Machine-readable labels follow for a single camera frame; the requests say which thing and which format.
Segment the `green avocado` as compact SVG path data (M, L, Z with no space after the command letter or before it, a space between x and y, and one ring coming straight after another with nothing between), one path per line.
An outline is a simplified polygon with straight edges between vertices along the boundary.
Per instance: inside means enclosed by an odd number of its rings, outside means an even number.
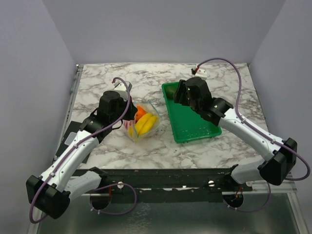
M165 94L167 98L173 99L174 98L174 94L176 92L176 88L173 86L166 86L165 87Z

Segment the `red apple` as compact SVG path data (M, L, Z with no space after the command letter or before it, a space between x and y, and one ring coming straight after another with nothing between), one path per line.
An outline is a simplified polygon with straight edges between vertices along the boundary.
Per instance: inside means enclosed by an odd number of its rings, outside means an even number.
M134 123L135 123L134 120L124 120L123 121L123 126L128 131L129 129L132 129L132 126L133 126Z

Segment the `orange fruit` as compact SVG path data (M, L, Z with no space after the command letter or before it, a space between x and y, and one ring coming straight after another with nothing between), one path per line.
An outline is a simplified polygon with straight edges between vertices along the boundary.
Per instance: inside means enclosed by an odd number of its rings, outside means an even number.
M139 105L136 108L137 108L137 112L135 115L135 121L138 122L139 119L142 118L146 114L146 111Z

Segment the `yellow banana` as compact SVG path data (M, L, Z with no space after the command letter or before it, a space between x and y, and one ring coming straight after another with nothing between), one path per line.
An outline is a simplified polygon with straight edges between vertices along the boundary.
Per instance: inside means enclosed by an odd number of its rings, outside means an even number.
M151 113L145 114L139 121L135 124L135 130L138 136L149 132L153 125L157 121L157 116L152 115Z

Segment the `clear zip top bag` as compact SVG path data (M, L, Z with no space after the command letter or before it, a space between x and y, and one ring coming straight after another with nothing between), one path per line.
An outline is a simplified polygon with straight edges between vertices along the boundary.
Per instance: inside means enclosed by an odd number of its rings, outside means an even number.
M134 120L123 122L124 132L134 142L150 137L160 125L160 115L151 101L135 102L137 108Z

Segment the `yellow apple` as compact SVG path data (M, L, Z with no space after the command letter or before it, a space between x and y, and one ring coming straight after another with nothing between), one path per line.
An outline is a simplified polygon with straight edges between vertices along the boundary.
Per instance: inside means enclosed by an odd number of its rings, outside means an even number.
M129 127L128 134L129 134L129 137L133 137L134 136L134 134L133 134L133 127L132 126Z

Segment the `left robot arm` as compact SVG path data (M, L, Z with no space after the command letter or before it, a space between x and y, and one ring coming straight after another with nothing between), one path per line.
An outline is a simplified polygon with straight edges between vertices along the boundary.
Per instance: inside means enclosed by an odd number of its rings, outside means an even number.
M29 217L32 223L33 209L38 208L46 216L57 219L64 214L70 202L85 192L103 192L125 183L111 183L104 171L94 167L85 174L71 176L86 158L113 131L122 120L133 120L137 109L130 92L109 90L103 93L99 106L82 122L75 137L59 158L40 176L30 176L26 190L30 203Z

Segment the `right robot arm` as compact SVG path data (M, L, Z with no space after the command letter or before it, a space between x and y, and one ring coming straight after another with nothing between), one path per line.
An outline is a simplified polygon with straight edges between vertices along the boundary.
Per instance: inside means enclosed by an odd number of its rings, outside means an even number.
M260 161L233 166L224 178L228 190L234 191L245 182L257 180L278 186L295 165L296 141L273 136L254 123L248 127L246 118L237 114L228 101L212 97L202 78L180 80L174 102L189 106L202 119L233 133L262 156Z

